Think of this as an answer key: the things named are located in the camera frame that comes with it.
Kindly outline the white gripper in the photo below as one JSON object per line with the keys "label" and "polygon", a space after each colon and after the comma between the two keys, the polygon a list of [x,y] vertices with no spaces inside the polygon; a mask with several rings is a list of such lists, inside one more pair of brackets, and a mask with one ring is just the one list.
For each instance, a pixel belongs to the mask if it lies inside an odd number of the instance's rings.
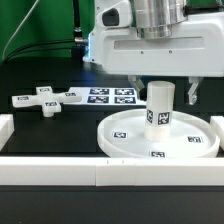
{"label": "white gripper", "polygon": [[224,23],[221,20],[187,21],[173,28],[172,36],[141,39],[133,29],[96,30],[90,58],[108,74],[128,77],[140,100],[145,86],[140,76],[189,77],[187,99],[197,102],[202,77],[224,76]]}

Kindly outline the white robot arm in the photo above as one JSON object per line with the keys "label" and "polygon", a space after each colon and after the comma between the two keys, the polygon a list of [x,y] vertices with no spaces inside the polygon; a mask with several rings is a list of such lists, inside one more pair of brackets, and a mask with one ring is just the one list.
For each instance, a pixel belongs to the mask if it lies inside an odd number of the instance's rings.
{"label": "white robot arm", "polygon": [[187,0],[94,0],[95,24],[83,61],[126,75],[139,97],[143,76],[189,79],[188,102],[205,77],[224,77],[224,5]]}

